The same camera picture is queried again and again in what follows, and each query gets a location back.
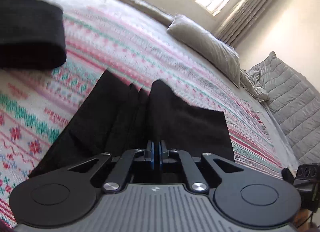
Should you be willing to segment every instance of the black fabric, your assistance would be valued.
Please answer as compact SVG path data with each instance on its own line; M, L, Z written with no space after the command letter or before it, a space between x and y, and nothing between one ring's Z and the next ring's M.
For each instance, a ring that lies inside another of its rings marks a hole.
M59 7L41 0L0 0L0 68L54 69L66 58Z
M148 137L164 140L168 149L200 157L210 152L234 161L224 113L190 106L163 81L152 84L148 103Z
M120 156L164 140L192 156L211 152L234 161L223 112L190 106L161 80L149 96L105 71L70 123L29 177L77 163L102 152Z

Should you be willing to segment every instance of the curtain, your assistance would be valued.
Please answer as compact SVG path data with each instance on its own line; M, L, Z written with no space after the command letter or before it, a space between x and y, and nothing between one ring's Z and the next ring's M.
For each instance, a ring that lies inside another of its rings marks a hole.
M214 33L219 40L236 47L241 38L274 0L241 0Z

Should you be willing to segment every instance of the mattress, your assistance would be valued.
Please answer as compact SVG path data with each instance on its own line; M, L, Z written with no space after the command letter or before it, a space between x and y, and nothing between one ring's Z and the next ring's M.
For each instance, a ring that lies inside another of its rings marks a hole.
M223 111L237 163L275 177L296 164L265 108L159 22L117 0L48 1L64 9L67 62L45 72L0 70L0 218L9 227L10 192L106 69L146 91L162 79L188 103Z

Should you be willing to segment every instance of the quilted gray cushion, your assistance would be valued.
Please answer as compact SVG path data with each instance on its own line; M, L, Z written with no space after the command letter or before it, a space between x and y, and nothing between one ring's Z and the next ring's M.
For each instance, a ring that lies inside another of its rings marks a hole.
M300 163L320 162L320 94L274 52L250 70L270 97L267 104Z

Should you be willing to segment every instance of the metal screw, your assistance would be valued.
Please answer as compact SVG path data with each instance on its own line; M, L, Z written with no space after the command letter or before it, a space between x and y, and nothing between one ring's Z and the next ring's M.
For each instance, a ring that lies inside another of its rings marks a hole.
M196 191L204 191L207 189L207 185L205 185L202 182L196 182L191 185L191 189L196 190Z
M103 185L103 188L105 190L117 190L119 189L119 184L115 183L115 182L107 182Z

